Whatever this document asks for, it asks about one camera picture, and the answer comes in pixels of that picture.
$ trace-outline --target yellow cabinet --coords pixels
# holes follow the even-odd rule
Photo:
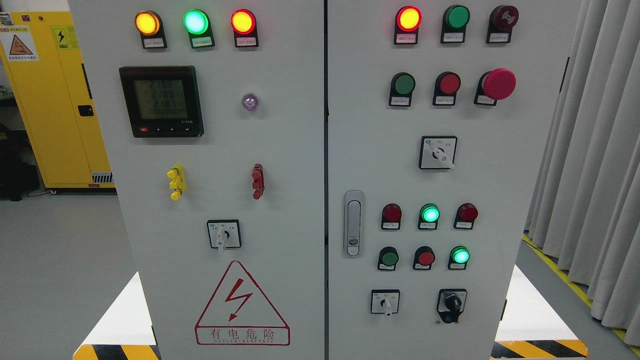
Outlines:
[[[11,17],[2,60],[45,186],[114,187],[71,13]]]

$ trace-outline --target warning triangle sign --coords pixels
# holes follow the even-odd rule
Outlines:
[[[289,345],[290,330],[239,261],[227,267],[195,327],[199,345]]]
[[[18,35],[13,36],[13,42],[11,43],[11,50],[9,50],[9,55],[33,55],[31,50],[24,45],[24,42],[20,40]]]

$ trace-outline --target ventilation grille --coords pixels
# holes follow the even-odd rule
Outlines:
[[[113,182],[112,172],[92,172],[91,176],[93,176],[94,183],[112,183]]]

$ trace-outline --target gray floor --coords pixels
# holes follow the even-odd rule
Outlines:
[[[524,242],[516,263],[591,359],[638,359]],[[69,360],[134,272],[117,197],[0,201],[0,359]]]
[[[591,309],[524,241],[520,245],[516,264],[578,339],[585,342],[590,359],[639,359],[617,335],[592,319]]]

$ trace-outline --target curtain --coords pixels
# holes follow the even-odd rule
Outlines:
[[[525,230],[640,346],[640,0],[584,1]]]

